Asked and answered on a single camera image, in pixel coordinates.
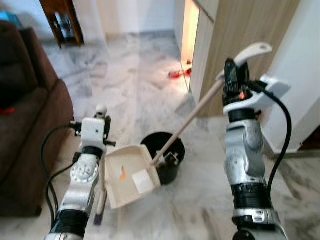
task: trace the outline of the black bucket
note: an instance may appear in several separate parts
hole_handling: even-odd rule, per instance
[[[154,159],[157,151],[160,151],[171,137],[171,133],[156,132],[143,139],[141,144],[145,145],[148,148],[151,157]],[[160,178],[161,185],[168,185],[176,179],[179,166],[185,158],[185,146],[180,138],[174,141],[174,143],[164,153],[164,156],[166,156],[170,152],[172,152],[173,154],[178,154],[177,159],[179,160],[179,163],[177,166],[163,166],[156,169]]]

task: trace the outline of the white dustpan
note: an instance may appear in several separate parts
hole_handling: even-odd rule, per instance
[[[145,145],[120,148],[105,156],[105,185],[112,209],[143,198],[161,186]]]
[[[267,43],[254,43],[241,51],[235,57],[234,62],[237,66],[241,66],[248,59],[270,53],[271,51],[272,47]],[[150,156],[145,145],[127,146],[106,155],[105,185],[111,208],[123,207],[146,196],[161,186],[156,169],[156,164],[160,157],[177,140],[203,107],[223,88],[224,84],[224,72],[222,71],[217,77],[217,82],[154,159]]]

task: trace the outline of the sofa cushion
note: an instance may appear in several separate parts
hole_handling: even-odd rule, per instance
[[[17,90],[16,100],[38,86],[25,43],[12,23],[0,21],[0,83]]]
[[[38,87],[16,102],[14,113],[0,115],[0,184],[15,163],[47,97],[48,91]]]

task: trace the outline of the brown sofa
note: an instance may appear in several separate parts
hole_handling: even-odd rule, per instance
[[[73,119],[65,83],[58,79],[33,29],[18,31],[0,21],[0,216],[35,216],[41,210],[46,178],[40,149],[46,134]],[[45,147],[52,171],[67,130]]]

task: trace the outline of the marble floor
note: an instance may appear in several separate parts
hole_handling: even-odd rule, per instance
[[[45,45],[57,74],[66,83],[75,118],[91,117],[105,104],[112,118],[110,140],[117,146],[139,144],[147,135],[174,132],[195,107],[183,77],[172,32],[128,34],[108,45],[59,50]],[[224,172],[225,117],[198,119],[182,134],[185,159],[168,186],[117,210],[107,201],[101,226],[94,226],[96,203],[85,239],[90,240],[231,240],[233,197]],[[66,138],[57,169],[72,161],[79,138]],[[266,175],[273,162],[265,158]],[[320,158],[286,159],[276,174],[272,200],[291,240],[320,238]],[[54,182],[61,199],[68,173]],[[0,218],[1,240],[41,240],[48,234],[49,210],[38,218]]]

